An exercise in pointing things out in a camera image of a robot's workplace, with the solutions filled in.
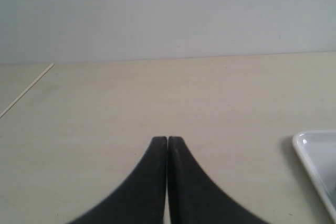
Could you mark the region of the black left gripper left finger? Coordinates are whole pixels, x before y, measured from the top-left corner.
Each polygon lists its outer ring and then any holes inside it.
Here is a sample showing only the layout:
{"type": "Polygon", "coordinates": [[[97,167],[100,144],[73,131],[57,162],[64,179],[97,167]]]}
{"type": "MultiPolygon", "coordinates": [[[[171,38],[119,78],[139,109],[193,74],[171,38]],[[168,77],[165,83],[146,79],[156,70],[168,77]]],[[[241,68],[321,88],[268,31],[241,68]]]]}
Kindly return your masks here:
{"type": "Polygon", "coordinates": [[[154,137],[141,160],[106,199],[71,223],[163,223],[167,137],[154,137]]]}

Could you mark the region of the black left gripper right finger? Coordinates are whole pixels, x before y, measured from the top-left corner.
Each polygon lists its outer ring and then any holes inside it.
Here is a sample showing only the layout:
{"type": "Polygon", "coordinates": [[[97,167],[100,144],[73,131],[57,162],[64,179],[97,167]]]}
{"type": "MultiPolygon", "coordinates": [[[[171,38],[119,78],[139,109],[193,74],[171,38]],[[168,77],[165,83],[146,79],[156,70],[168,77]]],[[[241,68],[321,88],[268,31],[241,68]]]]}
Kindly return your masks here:
{"type": "Polygon", "coordinates": [[[208,177],[179,136],[168,140],[167,195],[171,223],[265,223],[208,177]]]}

